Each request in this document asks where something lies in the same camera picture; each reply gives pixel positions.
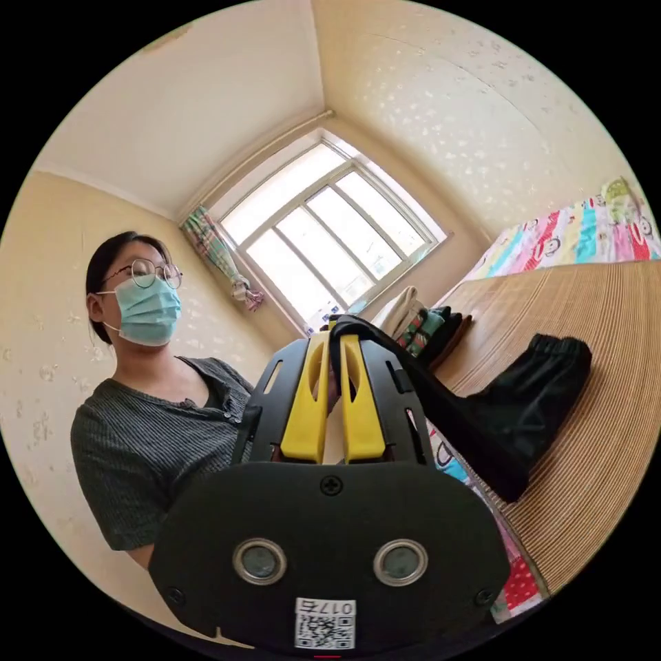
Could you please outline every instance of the sticker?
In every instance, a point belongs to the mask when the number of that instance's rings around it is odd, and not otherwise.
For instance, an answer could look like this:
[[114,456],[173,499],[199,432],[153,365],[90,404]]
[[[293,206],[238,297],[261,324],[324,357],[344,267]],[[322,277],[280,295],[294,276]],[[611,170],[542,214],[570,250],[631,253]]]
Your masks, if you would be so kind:
[[294,639],[300,649],[354,649],[356,602],[299,597]]

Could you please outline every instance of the window pane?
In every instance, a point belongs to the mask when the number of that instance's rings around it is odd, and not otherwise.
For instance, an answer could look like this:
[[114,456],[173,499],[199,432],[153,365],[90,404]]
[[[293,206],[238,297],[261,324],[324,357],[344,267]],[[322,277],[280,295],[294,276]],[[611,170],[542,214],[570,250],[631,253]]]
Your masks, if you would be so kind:
[[335,314],[333,310],[344,312],[326,287],[272,229],[260,236],[247,252],[315,331],[324,323],[324,315]]
[[278,209],[342,163],[344,159],[339,154],[317,145],[251,193],[230,211],[222,226],[237,243],[245,241]]
[[404,217],[357,172],[342,177],[337,187],[378,223],[406,255],[412,255],[425,242]]
[[332,189],[325,188],[308,206],[378,280],[400,263],[395,251],[374,228]]
[[353,303],[372,285],[337,241],[301,208],[281,220],[277,228],[306,256],[348,303]]

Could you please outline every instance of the curtain rod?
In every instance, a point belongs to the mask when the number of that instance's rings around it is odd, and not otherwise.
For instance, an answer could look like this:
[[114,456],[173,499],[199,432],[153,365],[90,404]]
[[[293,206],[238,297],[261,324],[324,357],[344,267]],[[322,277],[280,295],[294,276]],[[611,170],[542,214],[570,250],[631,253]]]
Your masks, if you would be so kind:
[[183,218],[183,220],[181,220],[178,223],[178,226],[179,227],[183,226],[183,224],[186,222],[188,218],[189,213],[191,213],[194,209],[196,209],[197,206],[202,203],[205,197],[210,195],[214,190],[220,188],[228,179],[230,179],[230,177],[234,176],[237,172],[239,172],[239,170],[245,168],[252,160],[259,158],[259,156],[261,156],[264,152],[272,148],[272,146],[276,145],[281,140],[288,138],[290,135],[294,133],[298,133],[298,131],[304,129],[306,126],[310,124],[316,124],[320,122],[322,119],[327,119],[329,117],[333,117],[334,115],[335,113],[333,110],[324,110],[324,112],[321,112],[318,115],[315,115],[314,117],[310,117],[310,119],[306,119],[304,122],[301,122],[300,124],[297,124],[296,126],[290,128],[288,131],[285,131],[284,133],[280,134],[277,138],[274,138],[273,140],[265,144],[263,147],[253,152],[250,156],[248,156],[248,158],[245,158],[243,161],[241,161],[241,163],[239,163],[239,165],[232,168],[230,172],[224,175],[220,181],[218,181],[212,187],[207,187],[207,190],[204,194],[197,195],[196,196],[196,199],[198,200],[197,202],[194,202],[192,204],[187,204],[187,208],[189,209],[189,212],[185,213],[185,217]]

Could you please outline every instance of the window frame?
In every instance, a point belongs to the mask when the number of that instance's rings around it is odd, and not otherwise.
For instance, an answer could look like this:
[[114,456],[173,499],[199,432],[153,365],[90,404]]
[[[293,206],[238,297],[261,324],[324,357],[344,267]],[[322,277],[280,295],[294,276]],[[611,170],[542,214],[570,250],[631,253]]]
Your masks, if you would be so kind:
[[[344,162],[338,167],[334,168],[328,172],[323,177],[317,179],[313,184],[305,188],[298,195],[292,198],[284,206],[280,207],[272,216],[270,216],[265,222],[263,222],[255,231],[249,234],[243,241],[237,243],[229,234],[229,232],[222,226],[223,221],[237,208],[241,205],[250,195],[255,191],[265,185],[272,177],[276,176],[286,168],[291,165],[291,163],[299,160],[304,154],[307,154],[312,149],[315,149],[319,145],[324,145],[325,147],[332,149],[336,154],[341,156],[344,159]],[[271,295],[276,299],[278,304],[287,312],[287,314],[293,319],[297,325],[303,330],[308,330],[308,323],[303,317],[298,313],[294,306],[287,300],[285,294],[275,285],[275,283],[268,277],[268,275],[261,269],[260,265],[249,255],[248,249],[252,246],[255,241],[257,241],[262,235],[264,235],[268,230],[272,229],[276,236],[285,243],[285,245],[296,254],[297,258],[303,262],[305,267],[310,270],[310,272],[319,280],[319,282],[328,290],[331,296],[335,298],[337,303],[344,307],[346,311],[349,311],[352,306],[355,306],[357,301],[371,301],[375,299],[378,295],[383,293],[388,287],[393,285],[404,273],[411,269],[415,264],[419,263],[429,252],[441,244],[443,240],[438,239],[432,234],[432,232],[427,228],[425,223],[420,220],[417,215],[411,210],[411,208],[394,192],[392,191],[385,183],[380,181],[380,179],[367,168],[362,162],[362,155],[357,154],[356,156],[349,156],[344,152],[340,147],[333,144],[325,136],[320,136],[312,145],[306,147],[292,158],[289,158],[286,162],[283,162],[276,169],[273,170],[267,177],[259,181],[256,185],[252,186],[243,196],[239,198],[233,205],[231,205],[217,220],[216,224],[220,230],[221,236],[230,246],[230,248],[235,251],[242,261],[244,261],[247,266],[255,273],[255,275],[264,283],[265,287],[270,291]],[[380,193],[388,203],[390,203],[395,210],[402,216],[402,218],[414,229],[414,231],[420,236],[423,240],[423,244],[417,248],[411,255],[406,255],[395,241],[369,216],[369,214],[364,211],[349,195],[344,193],[338,186],[337,182],[342,179],[344,176],[348,175],[350,172],[355,172],[358,176],[361,176],[372,188],[374,188],[378,193]],[[384,275],[380,280],[376,280],[375,276],[369,271],[365,264],[344,244],[344,242],[333,232],[326,223],[319,218],[319,216],[308,206],[308,202],[314,197],[319,195],[325,188],[331,188],[337,195],[339,195],[347,204],[349,204],[356,213],[358,213],[378,234],[383,238],[386,244],[397,254],[400,263],[389,273]],[[335,290],[334,287],[327,281],[327,279],[314,267],[308,258],[301,253],[301,251],[296,248],[296,246],[280,231],[276,226],[277,224],[285,219],[292,211],[297,208],[303,208],[303,210],[308,213],[314,220],[319,223],[321,228],[325,232],[329,233],[333,239],[338,243],[340,249],[342,249],[347,256],[356,264],[357,268],[363,272],[367,278],[373,282],[373,286],[370,287],[364,294],[362,294],[357,301],[350,302],[343,299],[343,297]]]

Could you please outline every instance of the window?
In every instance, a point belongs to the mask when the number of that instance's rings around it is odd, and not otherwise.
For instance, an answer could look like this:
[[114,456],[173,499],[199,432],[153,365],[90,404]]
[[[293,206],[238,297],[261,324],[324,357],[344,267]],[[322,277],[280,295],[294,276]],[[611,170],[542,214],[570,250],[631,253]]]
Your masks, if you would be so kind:
[[232,247],[307,333],[369,302],[445,237],[373,170],[321,139],[220,218]]

